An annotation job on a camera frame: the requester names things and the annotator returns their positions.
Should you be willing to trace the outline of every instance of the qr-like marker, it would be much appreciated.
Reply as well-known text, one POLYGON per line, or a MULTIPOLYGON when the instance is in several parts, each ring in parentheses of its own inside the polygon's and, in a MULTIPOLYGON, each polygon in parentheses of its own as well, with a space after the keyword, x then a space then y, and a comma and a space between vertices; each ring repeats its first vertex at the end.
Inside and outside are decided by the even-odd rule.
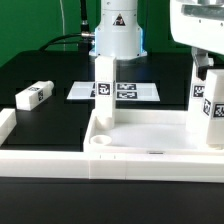
POLYGON ((30 91, 37 91, 37 90, 39 90, 40 88, 36 88, 36 87, 30 87, 28 90, 30 90, 30 91))
POLYGON ((38 93, 38 99, 39 99, 39 101, 41 101, 41 100, 44 99, 44 93, 43 93, 43 90, 41 90, 41 91, 38 93))
POLYGON ((224 118, 224 104, 215 104, 214 118, 224 118))
POLYGON ((204 96, 205 86, 203 85, 194 85, 193 87, 193 97, 202 98, 204 96))
POLYGON ((137 90, 136 84, 117 84, 117 89, 118 90, 137 90))
POLYGON ((137 92, 117 92, 118 99, 138 99, 137 92))
POLYGON ((203 107, 203 112, 206 114, 206 115, 210 115, 210 111, 211 111, 211 102, 208 101, 207 99, 205 99, 204 101, 204 107, 203 107))
POLYGON ((109 83, 98 83, 97 94, 100 96, 110 96, 111 95, 111 84, 109 83))

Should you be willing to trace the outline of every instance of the printed marker sheet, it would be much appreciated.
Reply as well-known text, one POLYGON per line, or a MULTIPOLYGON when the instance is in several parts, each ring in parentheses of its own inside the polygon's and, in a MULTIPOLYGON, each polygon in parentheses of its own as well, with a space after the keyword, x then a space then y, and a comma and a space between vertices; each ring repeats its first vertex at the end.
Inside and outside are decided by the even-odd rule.
MULTIPOLYGON (((95 82, 74 82, 67 99, 95 99, 95 82)), ((116 83, 116 100, 160 101, 160 98, 155 83, 116 83)))

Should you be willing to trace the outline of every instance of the black cable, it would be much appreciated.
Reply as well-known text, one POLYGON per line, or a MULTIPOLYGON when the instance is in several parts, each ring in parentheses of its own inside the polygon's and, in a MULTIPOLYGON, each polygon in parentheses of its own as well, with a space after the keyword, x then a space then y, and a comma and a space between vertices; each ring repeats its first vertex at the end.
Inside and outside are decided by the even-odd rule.
POLYGON ((80 43, 80 41, 55 42, 55 43, 51 43, 49 46, 60 45, 60 44, 78 44, 78 43, 80 43))
POLYGON ((55 42, 59 41, 59 40, 65 40, 68 38, 72 38, 72 37, 81 37, 81 33, 72 33, 72 34, 67 34, 67 35, 63 35, 60 37, 56 37, 52 40, 50 40, 48 43, 46 43, 45 45, 43 45, 39 51, 44 51, 46 48, 48 48, 50 45, 54 44, 55 42))
POLYGON ((89 32, 89 23, 87 21, 87 9, 86 9, 86 0, 80 0, 80 8, 81 8, 81 32, 89 32))
POLYGON ((86 0, 80 0, 81 5, 81 19, 87 20, 86 0))

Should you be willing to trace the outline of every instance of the white block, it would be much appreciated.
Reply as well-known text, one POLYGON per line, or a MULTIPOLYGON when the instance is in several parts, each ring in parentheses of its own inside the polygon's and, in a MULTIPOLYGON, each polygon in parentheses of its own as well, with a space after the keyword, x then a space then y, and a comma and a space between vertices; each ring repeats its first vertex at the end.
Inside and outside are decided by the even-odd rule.
POLYGON ((52 95, 54 84, 51 81, 36 82, 32 86, 16 94, 16 106, 19 110, 32 110, 52 95))
POLYGON ((3 109, 0 113, 0 146, 16 126, 15 109, 3 109))
POLYGON ((99 56, 95 60, 97 127, 108 130, 114 127, 116 105, 116 58, 99 56))
POLYGON ((127 180, 223 182, 222 156, 127 155, 127 180))
POLYGON ((89 155, 90 179, 125 179, 125 154, 92 153, 89 155))
MULTIPOLYGON (((212 58, 209 58, 209 65, 213 66, 214 61, 212 58)), ((197 77, 196 74, 196 65, 193 63, 192 69, 192 78, 191 78, 191 90, 189 96, 189 104, 188 104, 188 113, 186 120, 186 129, 187 131, 196 133, 200 130, 200 116, 201 116, 201 108, 204 97, 206 81, 202 81, 197 77)))
POLYGON ((89 155, 79 152, 0 151, 0 176, 89 178, 89 155))
POLYGON ((201 111, 200 142, 224 144, 224 70, 208 70, 201 111))

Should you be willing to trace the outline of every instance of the cable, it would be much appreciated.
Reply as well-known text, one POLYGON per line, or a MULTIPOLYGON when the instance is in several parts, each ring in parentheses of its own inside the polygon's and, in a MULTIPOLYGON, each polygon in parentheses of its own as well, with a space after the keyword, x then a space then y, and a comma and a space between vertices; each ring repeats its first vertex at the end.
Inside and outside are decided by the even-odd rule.
POLYGON ((78 43, 80 43, 80 41, 56 42, 56 43, 51 43, 49 46, 51 46, 51 45, 60 45, 60 44, 78 44, 78 43))
POLYGON ((81 8, 81 20, 82 20, 82 23, 80 26, 81 32, 83 32, 83 31, 88 32, 89 31, 89 23, 87 20, 86 0, 80 0, 80 8, 81 8))
POLYGON ((65 13, 64 13, 63 0, 60 0, 60 6, 61 6, 61 17, 62 17, 63 35, 65 35, 65 13))
POLYGON ((48 43, 46 43, 45 45, 43 45, 39 51, 44 51, 46 48, 48 48, 50 45, 52 45, 53 43, 59 41, 59 40, 65 40, 68 38, 72 38, 72 37, 81 37, 81 33, 73 33, 73 34, 67 34, 67 35, 63 35, 60 37, 56 37, 52 40, 50 40, 48 43))

